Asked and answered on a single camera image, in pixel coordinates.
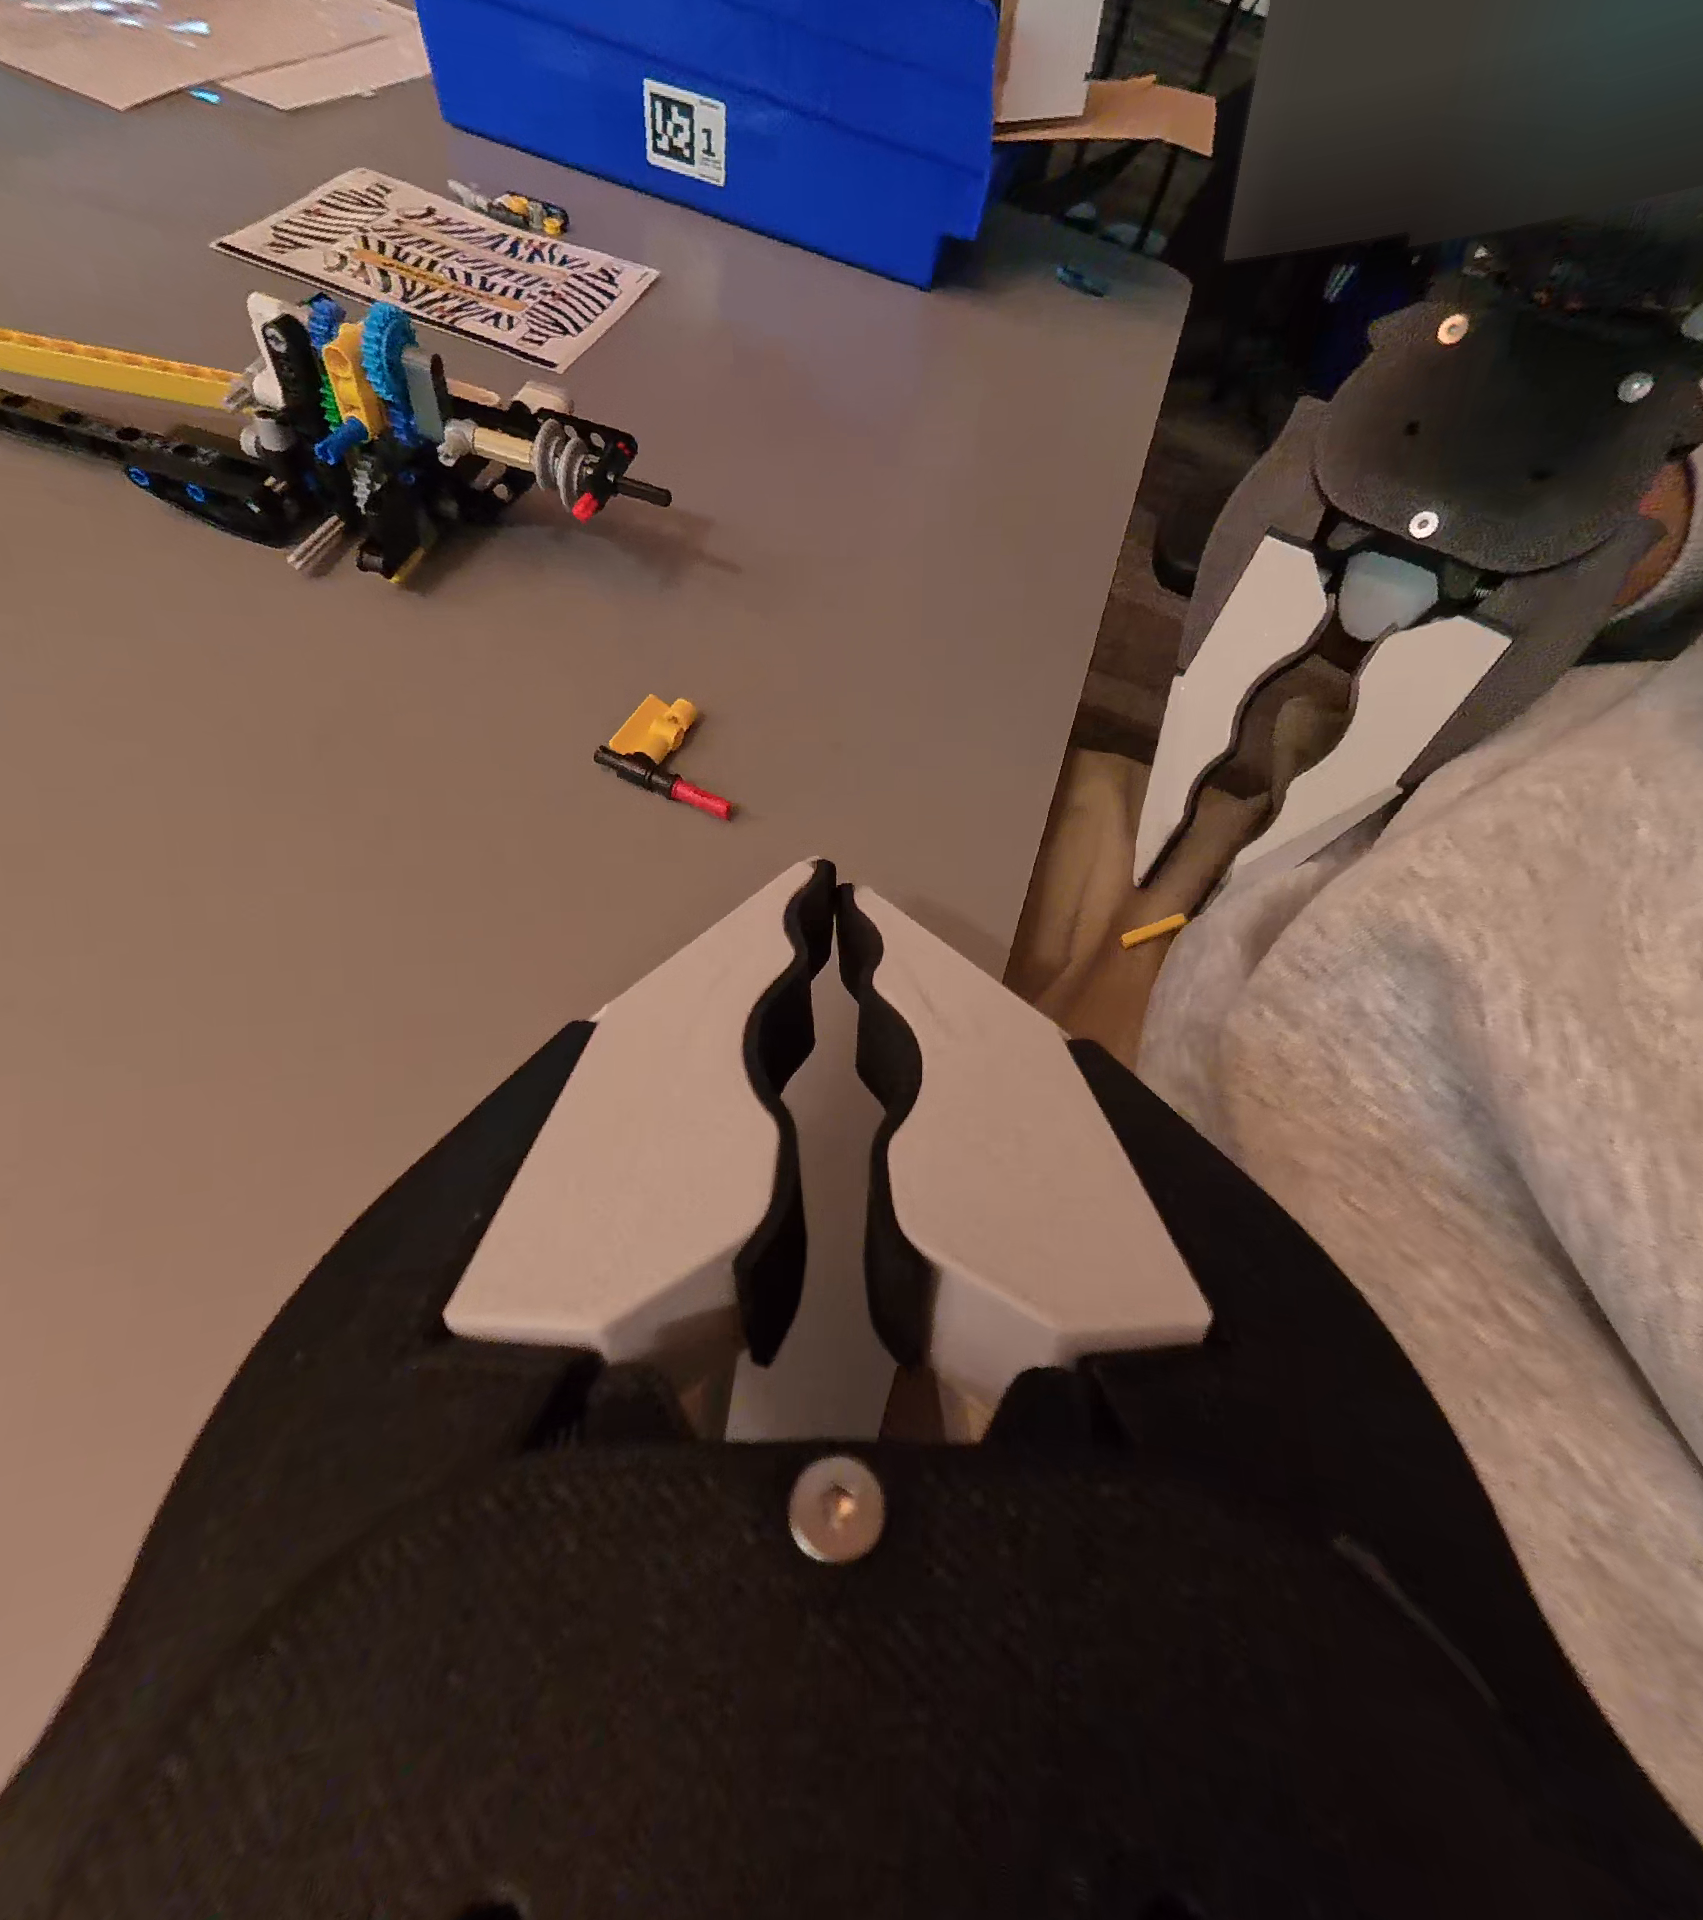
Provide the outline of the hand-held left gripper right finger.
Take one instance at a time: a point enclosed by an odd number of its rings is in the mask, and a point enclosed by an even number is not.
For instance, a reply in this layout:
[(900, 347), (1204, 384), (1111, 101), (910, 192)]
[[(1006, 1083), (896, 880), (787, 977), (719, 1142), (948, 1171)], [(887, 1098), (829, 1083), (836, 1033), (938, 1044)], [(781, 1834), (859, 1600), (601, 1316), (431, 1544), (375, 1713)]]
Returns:
[(948, 1437), (1010, 1379), (1200, 1346), (1212, 1307), (1063, 1033), (864, 887), (836, 888), (864, 1160), (864, 1307)]

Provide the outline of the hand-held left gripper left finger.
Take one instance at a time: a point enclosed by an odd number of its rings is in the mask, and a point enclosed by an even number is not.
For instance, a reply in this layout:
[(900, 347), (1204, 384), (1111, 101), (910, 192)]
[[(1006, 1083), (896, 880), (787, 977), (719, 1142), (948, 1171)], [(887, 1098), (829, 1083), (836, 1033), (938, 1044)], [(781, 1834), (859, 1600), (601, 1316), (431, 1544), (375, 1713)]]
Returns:
[(442, 1332), (577, 1354), (703, 1395), (732, 1434), (829, 1434), (836, 1356), (796, 1339), (808, 1202), (787, 1083), (831, 957), (836, 864), (791, 863), (668, 951), (577, 1036)]

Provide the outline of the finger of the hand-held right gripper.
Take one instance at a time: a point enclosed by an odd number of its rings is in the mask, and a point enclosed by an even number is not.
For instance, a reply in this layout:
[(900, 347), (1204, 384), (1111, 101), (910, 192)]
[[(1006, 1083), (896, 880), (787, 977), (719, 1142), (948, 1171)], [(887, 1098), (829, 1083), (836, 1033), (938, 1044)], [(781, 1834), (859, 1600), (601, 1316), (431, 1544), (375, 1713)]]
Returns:
[(1478, 616), (1387, 632), (1354, 676), (1336, 744), (1288, 779), (1271, 826), (1235, 853), (1220, 888), (1285, 875), (1329, 853), (1347, 826), (1399, 803), (1417, 761), (1505, 661), (1510, 643), (1510, 632)]
[(1146, 887), (1195, 818), (1200, 782), (1235, 753), (1246, 703), (1271, 676), (1316, 645), (1329, 589), (1310, 547), (1263, 535), (1173, 676), (1152, 772), (1131, 832), (1131, 887)]

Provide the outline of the black and red lego pin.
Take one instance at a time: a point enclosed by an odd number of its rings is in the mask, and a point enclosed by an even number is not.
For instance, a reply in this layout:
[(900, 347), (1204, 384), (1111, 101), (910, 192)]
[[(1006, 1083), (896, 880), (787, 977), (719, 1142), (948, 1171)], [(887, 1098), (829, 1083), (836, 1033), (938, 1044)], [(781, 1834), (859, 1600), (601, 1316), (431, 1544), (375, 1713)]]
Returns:
[(672, 765), (655, 765), (655, 761), (649, 761), (649, 753), (618, 753), (615, 744), (597, 744), (597, 751), (594, 751), (594, 765), (610, 768), (615, 779), (622, 779), (622, 782), (634, 782), (634, 789), (661, 799), (661, 803), (697, 807), (701, 818), (717, 818), (717, 821), (728, 821), (728, 818), (732, 818), (732, 803), (728, 803), (728, 799), (703, 792), (703, 789), (674, 779)]

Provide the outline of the partly built lego vehicle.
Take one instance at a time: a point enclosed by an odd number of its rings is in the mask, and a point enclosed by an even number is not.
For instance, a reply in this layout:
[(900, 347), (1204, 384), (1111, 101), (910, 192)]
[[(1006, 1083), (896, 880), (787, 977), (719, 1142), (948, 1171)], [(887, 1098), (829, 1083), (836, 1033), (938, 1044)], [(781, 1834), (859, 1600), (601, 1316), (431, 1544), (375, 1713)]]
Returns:
[(668, 485), (634, 476), (634, 434), (539, 388), (495, 400), (447, 379), (392, 301), (351, 319), (326, 292), (253, 292), (250, 324), (250, 369), (0, 324), (0, 439), (116, 468), (296, 576), (351, 556), (392, 589), (447, 532), (488, 532), (524, 490), (577, 526), (615, 499), (672, 510)]

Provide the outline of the small grey yellow lego piece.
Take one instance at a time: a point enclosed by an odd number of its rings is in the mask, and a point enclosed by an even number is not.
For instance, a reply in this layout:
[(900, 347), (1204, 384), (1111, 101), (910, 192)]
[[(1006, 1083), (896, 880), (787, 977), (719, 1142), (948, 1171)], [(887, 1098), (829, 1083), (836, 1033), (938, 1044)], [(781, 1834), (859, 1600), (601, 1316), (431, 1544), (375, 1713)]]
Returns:
[(467, 181), (447, 181), (447, 196), (452, 196), (467, 214), (492, 220), (492, 225), (504, 225), (504, 230), (524, 230), (524, 236), (546, 236), (546, 239), (562, 239), (562, 236), (569, 236), (569, 210), (562, 210), (562, 206), (548, 206), (548, 199), (535, 199), (535, 196), (514, 196), (514, 192), (479, 196), (479, 192), (467, 186)]

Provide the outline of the person's right hand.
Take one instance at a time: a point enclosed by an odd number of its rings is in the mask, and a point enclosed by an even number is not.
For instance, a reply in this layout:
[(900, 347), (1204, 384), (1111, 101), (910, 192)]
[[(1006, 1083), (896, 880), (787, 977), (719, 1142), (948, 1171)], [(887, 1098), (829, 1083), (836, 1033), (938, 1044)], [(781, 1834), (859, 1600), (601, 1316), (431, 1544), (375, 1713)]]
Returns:
[(1673, 606), (1687, 589), (1687, 547), (1698, 516), (1698, 451), (1669, 459), (1641, 496), (1646, 552), (1623, 570), (1611, 616)]

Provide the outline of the grey sweatshirt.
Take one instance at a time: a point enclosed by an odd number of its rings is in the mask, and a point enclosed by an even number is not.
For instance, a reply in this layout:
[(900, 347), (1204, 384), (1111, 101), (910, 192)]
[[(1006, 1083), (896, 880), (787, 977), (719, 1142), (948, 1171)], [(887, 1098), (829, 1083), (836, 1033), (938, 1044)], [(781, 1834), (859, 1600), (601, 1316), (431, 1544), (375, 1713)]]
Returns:
[(1387, 826), (1204, 904), (1139, 1077), (1398, 1332), (1703, 1840), (1703, 449), (1605, 643)]

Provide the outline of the torn cardboard piece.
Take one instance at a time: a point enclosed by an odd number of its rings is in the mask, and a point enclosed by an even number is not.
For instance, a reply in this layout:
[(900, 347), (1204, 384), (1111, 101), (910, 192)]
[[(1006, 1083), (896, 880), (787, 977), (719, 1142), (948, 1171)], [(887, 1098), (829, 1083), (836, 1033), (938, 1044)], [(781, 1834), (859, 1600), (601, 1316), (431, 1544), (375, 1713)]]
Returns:
[(1080, 115), (1001, 120), (992, 148), (1031, 143), (1146, 143), (1186, 158), (1214, 151), (1214, 97), (1168, 89), (1152, 74), (1090, 81)]

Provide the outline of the white board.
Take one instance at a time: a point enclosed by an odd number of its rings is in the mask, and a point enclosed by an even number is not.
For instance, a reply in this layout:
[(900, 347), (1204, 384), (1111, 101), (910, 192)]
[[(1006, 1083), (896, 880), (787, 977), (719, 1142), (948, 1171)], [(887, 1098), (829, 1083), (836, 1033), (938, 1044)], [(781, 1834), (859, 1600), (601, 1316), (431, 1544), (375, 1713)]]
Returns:
[(992, 127), (1077, 120), (1100, 53), (1100, 24), (1100, 0), (1001, 0)]

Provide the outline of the blue plastic bin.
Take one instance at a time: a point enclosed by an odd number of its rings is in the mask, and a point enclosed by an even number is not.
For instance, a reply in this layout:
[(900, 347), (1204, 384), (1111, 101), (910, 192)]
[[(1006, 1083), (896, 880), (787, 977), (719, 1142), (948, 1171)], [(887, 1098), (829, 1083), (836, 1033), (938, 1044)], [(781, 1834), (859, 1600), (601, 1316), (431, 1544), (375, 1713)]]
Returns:
[(988, 0), (420, 0), (439, 112), (927, 292), (996, 196)]

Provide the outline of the striped sticker sheet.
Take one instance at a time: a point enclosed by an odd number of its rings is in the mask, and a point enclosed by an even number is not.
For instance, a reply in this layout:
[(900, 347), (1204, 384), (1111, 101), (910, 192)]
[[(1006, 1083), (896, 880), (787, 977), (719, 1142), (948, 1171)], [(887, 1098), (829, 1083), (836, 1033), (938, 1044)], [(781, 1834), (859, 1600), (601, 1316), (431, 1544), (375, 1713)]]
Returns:
[(649, 264), (518, 230), (366, 166), (214, 239), (214, 254), (341, 301), (387, 301), (413, 324), (548, 373), (574, 369), (655, 281)]

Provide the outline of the flat cardboard sheet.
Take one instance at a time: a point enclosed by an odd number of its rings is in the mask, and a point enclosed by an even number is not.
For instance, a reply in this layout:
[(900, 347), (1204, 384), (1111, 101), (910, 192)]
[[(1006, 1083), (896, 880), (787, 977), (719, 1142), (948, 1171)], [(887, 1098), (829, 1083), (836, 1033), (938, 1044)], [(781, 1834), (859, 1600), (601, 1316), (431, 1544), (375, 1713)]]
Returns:
[(296, 112), (427, 80), (420, 13), (379, 0), (0, 0), (0, 62), (116, 112), (224, 81)]

